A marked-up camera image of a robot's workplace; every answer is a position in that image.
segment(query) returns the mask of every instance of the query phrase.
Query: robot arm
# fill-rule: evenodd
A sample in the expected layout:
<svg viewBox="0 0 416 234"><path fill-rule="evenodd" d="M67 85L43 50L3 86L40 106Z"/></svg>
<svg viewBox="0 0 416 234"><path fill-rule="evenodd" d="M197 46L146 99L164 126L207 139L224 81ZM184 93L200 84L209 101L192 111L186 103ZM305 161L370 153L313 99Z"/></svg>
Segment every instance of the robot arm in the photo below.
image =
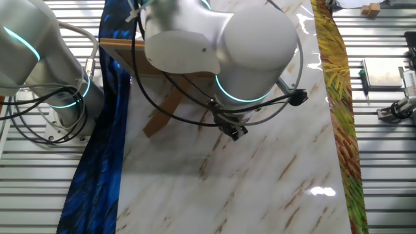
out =
<svg viewBox="0 0 416 234"><path fill-rule="evenodd" d="M169 73L216 74L212 106L235 110L261 103L280 78L296 49L298 36L280 10L252 7L237 13L215 12L202 0L154 0L146 7L149 62ZM214 115L218 124L243 123L250 113ZM234 125L222 130L234 140L247 132Z"/></svg>
<svg viewBox="0 0 416 234"><path fill-rule="evenodd" d="M19 88L1 87L24 83L77 87L88 109L88 121L81 134L91 134L94 118L103 107L103 91L90 80L92 72L86 73L65 45L54 13L42 0L0 1L0 51L0 95L13 96ZM56 89L32 91L44 96ZM69 94L54 95L46 102L58 113L63 126L77 121L79 104Z"/></svg>
<svg viewBox="0 0 416 234"><path fill-rule="evenodd" d="M416 122L416 73L415 71L403 71L405 98L394 102L390 107L377 110L380 120L394 122L396 120L404 120L413 117Z"/></svg>

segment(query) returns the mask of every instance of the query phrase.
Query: blue fabric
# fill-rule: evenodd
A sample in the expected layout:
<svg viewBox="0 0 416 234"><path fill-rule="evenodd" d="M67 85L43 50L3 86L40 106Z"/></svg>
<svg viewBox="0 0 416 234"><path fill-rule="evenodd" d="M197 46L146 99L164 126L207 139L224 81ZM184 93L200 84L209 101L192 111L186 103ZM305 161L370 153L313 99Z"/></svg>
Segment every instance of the blue fabric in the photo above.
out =
<svg viewBox="0 0 416 234"><path fill-rule="evenodd" d="M131 39L126 0L106 0L99 38ZM57 233L115 233L130 75L102 48L105 105L71 182Z"/></svg>

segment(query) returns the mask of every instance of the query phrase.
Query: wooden stand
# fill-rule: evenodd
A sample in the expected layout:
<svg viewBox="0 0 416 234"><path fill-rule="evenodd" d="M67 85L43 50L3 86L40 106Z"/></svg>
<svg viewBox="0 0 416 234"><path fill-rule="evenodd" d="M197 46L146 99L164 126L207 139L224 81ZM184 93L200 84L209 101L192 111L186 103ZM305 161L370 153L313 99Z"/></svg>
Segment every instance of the wooden stand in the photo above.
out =
<svg viewBox="0 0 416 234"><path fill-rule="evenodd" d="M131 57L131 40L119 40L119 39L108 39L102 38L100 41L100 46L115 60L117 61L131 76L135 76L133 70L133 60ZM145 76L154 76L154 77L162 77L162 73L157 68L153 67L149 61L147 60L144 54L144 43L143 41L136 41L136 66L139 75ZM187 74L187 77L193 81L199 78L206 78L206 79L214 79L215 75L209 72L198 72L198 73L190 73ZM188 91L191 84L186 81L182 80L179 84L184 91ZM163 110L166 110L170 114L173 114L181 100L183 98L183 94L178 90L174 89L170 95L162 102L160 107ZM148 124L143 128L144 134L147 137L153 136L159 130L161 130L164 126L168 124L170 117L161 113L157 112L153 115L151 120Z"/></svg>

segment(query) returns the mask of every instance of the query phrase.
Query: metal grating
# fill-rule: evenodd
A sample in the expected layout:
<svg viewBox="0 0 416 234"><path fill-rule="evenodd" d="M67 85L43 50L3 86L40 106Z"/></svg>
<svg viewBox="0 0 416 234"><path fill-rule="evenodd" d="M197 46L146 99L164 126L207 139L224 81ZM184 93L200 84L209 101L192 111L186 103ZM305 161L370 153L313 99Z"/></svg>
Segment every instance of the metal grating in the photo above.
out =
<svg viewBox="0 0 416 234"><path fill-rule="evenodd" d="M104 1L47 1L58 19L98 36ZM402 92L371 92L369 107L358 71L365 57L404 57L404 31L416 26L411 10L383 10L376 20L359 10L334 14L349 55L357 136L372 234L416 233L416 134L414 124L379 122L376 109L402 99ZM85 63L92 44L82 35L61 30L72 53ZM97 63L96 78L101 79ZM42 106L44 113L49 108ZM46 122L34 110L26 120L38 133ZM14 126L6 127L0 160L0 234L55 233L72 175L83 148L41 148L24 140Z"/></svg>
<svg viewBox="0 0 416 234"><path fill-rule="evenodd" d="M416 132L411 120L388 124L376 109L404 98L403 92L370 92L367 105L358 72L364 58L404 58L404 32L416 28L416 11L383 9L376 19L359 9L333 14L351 71L354 114L367 218L372 234L416 233Z"/></svg>

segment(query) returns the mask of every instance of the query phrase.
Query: white marble tabletop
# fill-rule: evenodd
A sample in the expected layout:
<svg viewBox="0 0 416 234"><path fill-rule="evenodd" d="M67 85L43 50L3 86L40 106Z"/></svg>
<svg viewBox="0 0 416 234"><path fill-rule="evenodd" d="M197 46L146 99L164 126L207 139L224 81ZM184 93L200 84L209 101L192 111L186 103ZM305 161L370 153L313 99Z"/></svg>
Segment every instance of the white marble tabletop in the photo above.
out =
<svg viewBox="0 0 416 234"><path fill-rule="evenodd" d="M249 127L236 142L217 128L175 120L148 139L142 129L154 110L132 83L117 233L351 233L311 3L276 3L300 35L305 53L300 88L309 100ZM211 5L230 12L272 7L265 0L211 0ZM298 67L296 55L287 74L296 77ZM156 102L172 90L164 79L143 80ZM196 84L204 90L214 85ZM204 100L195 89L190 93ZM267 99L280 95L274 87ZM264 108L251 121L275 110ZM185 99L175 114L213 120Z"/></svg>

